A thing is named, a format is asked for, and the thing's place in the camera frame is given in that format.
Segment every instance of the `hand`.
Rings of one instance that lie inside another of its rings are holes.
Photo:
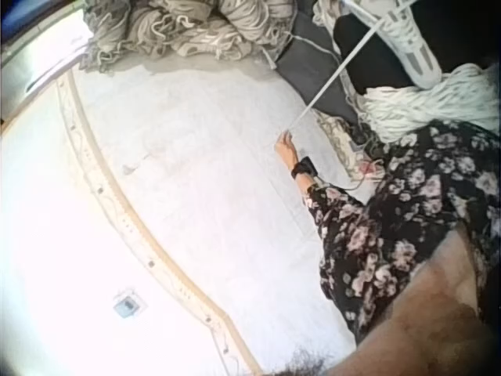
[[[283,163],[289,168],[289,171],[292,171],[296,163],[299,162],[290,131],[285,131],[279,136],[279,139],[276,140],[275,151],[282,158]]]

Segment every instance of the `black wristband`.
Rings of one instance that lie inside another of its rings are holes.
[[[301,161],[296,163],[296,165],[290,172],[290,175],[294,180],[296,179],[297,174],[308,174],[312,178],[315,178],[318,175],[318,172],[316,171],[312,160],[309,157],[304,157],[303,159],[301,159]]]

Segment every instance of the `hair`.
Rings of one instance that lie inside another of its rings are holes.
[[[285,370],[272,372],[266,376],[320,376],[323,374],[324,359],[315,359],[305,351],[294,354]]]

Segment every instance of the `decorative trim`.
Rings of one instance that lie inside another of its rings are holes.
[[[211,331],[228,375],[262,375],[228,314],[182,271],[131,206],[101,153],[69,69],[56,80],[68,139],[92,194],[132,254],[157,282]]]

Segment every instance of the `shoe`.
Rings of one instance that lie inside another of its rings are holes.
[[[342,0],[350,12],[368,27],[405,0]],[[399,14],[390,13],[377,34],[400,59],[416,86],[431,89],[442,80],[442,69],[414,21],[413,12],[405,8]]]

